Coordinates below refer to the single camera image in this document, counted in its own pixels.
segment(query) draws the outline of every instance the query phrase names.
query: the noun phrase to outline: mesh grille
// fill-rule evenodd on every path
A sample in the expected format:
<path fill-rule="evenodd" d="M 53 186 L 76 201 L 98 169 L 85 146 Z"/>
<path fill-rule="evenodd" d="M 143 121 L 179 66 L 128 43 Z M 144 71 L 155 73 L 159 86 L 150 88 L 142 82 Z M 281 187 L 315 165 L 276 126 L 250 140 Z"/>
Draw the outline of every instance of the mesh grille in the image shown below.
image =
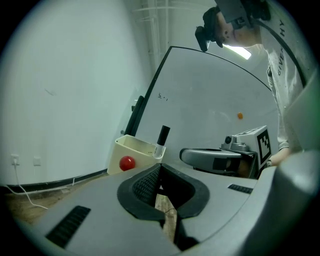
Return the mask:
<path fill-rule="evenodd" d="M 150 206 L 155 206 L 157 192 L 160 187 L 160 167 L 138 180 L 132 187 L 134 195 Z"/>

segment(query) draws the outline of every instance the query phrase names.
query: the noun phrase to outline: white shirt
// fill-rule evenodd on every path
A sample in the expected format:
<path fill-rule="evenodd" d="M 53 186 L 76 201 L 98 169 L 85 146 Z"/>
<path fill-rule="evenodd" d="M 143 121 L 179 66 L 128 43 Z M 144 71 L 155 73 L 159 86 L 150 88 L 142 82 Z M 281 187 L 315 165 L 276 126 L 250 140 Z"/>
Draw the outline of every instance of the white shirt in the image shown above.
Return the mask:
<path fill-rule="evenodd" d="M 268 2 L 268 5 L 271 20 L 263 22 L 286 42 L 295 55 L 306 81 L 308 81 L 318 64 L 305 37 L 283 7 L 275 2 Z M 279 150 L 290 148 L 292 151 L 299 151 L 301 146 L 296 134 L 284 117 L 286 110 L 303 90 L 302 82 L 294 62 L 280 43 L 265 28 L 261 27 L 260 33 L 272 73 L 270 76 L 269 72 L 268 81 L 278 108 Z"/>

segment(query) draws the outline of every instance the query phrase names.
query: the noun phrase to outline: floor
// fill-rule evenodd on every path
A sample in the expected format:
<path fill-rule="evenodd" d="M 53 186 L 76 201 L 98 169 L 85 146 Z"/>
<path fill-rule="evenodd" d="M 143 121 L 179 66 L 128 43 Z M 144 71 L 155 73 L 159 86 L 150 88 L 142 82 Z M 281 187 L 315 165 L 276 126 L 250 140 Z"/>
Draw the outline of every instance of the floor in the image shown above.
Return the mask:
<path fill-rule="evenodd" d="M 31 192 L 28 193 L 28 195 L 34 204 L 51 208 L 65 196 L 73 193 L 86 183 L 107 175 L 108 174 L 104 173 L 75 183 L 73 186 L 68 185 L 63 188 L 50 191 Z M 46 209 L 30 204 L 25 194 L 6 194 L 5 199 L 12 216 L 31 225 L 33 225 L 46 212 Z M 165 213 L 163 232 L 173 242 L 177 224 L 177 211 L 174 209 L 174 206 L 171 204 L 168 197 L 160 194 L 156 197 L 155 208 Z"/>

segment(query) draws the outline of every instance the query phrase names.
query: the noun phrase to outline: person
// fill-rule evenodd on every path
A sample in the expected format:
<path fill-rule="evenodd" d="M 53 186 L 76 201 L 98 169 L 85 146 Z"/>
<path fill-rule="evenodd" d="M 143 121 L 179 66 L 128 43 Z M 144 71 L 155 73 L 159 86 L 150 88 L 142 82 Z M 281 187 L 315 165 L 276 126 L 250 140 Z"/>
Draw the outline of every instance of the person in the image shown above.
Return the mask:
<path fill-rule="evenodd" d="M 271 19 L 262 21 L 269 28 L 273 29 L 285 41 L 293 52 L 302 72 L 308 80 L 318 64 L 310 50 L 303 34 L 293 18 L 279 4 L 268 1 L 268 9 Z M 253 28 L 246 26 L 235 30 L 231 23 L 226 20 L 219 10 L 219 7 L 210 8 L 204 15 L 204 24 L 209 20 L 213 22 L 212 40 L 219 47 L 229 45 L 234 47 L 252 47 L 261 45 L 268 55 L 269 65 L 267 67 L 267 77 L 270 89 L 278 111 L 278 149 L 272 155 L 267 166 L 277 166 L 290 154 L 301 150 L 291 125 L 285 119 L 286 110 L 303 90 L 302 80 L 297 68 L 281 46 L 281 44 L 267 31 L 266 28 L 254 25 Z M 248 164 L 241 164 L 239 167 L 242 175 Z"/>

